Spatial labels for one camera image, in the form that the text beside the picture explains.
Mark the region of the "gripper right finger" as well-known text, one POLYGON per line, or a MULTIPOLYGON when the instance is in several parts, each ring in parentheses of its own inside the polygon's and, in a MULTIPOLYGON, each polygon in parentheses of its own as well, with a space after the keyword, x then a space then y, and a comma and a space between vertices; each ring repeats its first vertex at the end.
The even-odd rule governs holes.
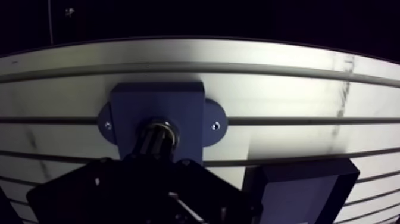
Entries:
POLYGON ((203 166, 202 136, 188 140, 170 124, 160 124, 160 188, 177 194, 208 223, 252 223, 261 203, 203 166))

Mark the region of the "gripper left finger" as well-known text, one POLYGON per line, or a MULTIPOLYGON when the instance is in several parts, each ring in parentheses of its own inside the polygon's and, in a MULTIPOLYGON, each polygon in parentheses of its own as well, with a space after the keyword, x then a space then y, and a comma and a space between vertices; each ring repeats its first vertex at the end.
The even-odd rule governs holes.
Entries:
POLYGON ((40 223, 148 223, 160 199, 160 127, 142 131, 123 160, 96 160, 35 187, 40 223))

